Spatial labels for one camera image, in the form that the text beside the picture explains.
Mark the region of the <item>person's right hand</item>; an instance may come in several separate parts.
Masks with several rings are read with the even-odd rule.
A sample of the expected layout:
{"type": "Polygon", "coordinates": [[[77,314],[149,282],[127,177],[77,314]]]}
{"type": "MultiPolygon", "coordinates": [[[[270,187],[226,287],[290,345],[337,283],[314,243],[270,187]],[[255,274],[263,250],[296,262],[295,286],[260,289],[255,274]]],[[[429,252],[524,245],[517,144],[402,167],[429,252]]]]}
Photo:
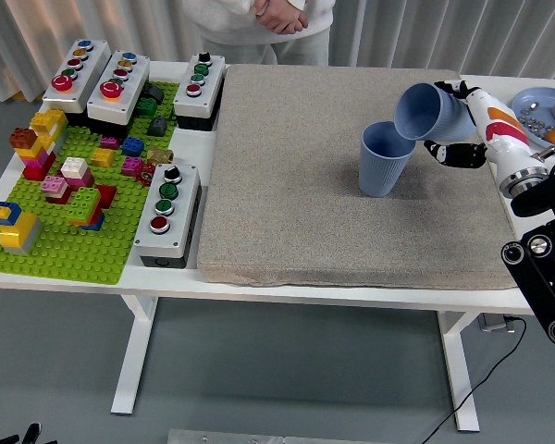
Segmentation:
{"type": "Polygon", "coordinates": [[[274,33],[280,33],[283,29],[281,9],[279,3],[271,1],[255,0],[253,2],[253,13],[257,21],[266,29],[274,33]]]}

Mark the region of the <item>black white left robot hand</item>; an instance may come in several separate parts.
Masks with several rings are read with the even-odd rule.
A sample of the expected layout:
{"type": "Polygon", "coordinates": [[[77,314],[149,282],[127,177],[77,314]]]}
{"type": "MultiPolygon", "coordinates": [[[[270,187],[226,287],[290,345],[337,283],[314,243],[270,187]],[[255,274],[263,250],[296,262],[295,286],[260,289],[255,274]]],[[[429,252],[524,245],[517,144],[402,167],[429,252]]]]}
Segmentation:
{"type": "Polygon", "coordinates": [[[38,422],[31,423],[24,435],[21,437],[19,434],[13,434],[0,438],[0,444],[37,444],[39,443],[43,425],[38,422]]]}

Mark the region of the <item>person's left hand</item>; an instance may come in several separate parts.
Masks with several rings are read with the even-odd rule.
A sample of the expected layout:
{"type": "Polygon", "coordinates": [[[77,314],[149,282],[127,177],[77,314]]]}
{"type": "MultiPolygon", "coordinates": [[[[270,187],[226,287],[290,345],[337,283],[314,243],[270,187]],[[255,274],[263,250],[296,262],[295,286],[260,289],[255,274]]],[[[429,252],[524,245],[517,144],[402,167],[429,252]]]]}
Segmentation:
{"type": "Polygon", "coordinates": [[[308,28],[305,13],[290,3],[271,3],[266,26],[277,34],[294,34],[308,28]]]}

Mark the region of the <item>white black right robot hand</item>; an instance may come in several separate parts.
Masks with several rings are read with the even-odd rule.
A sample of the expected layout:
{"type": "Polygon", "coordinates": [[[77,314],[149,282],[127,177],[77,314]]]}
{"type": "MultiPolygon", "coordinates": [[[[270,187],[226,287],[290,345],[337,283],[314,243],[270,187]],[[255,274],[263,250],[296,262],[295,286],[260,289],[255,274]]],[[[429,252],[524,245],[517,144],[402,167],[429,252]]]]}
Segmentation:
{"type": "Polygon", "coordinates": [[[441,165],[479,168],[489,161],[496,166],[496,184],[507,197],[548,177],[544,162],[533,157],[524,129],[508,106],[463,80],[437,81],[435,86],[465,102],[481,139],[479,144],[425,141],[424,147],[441,165]]]}

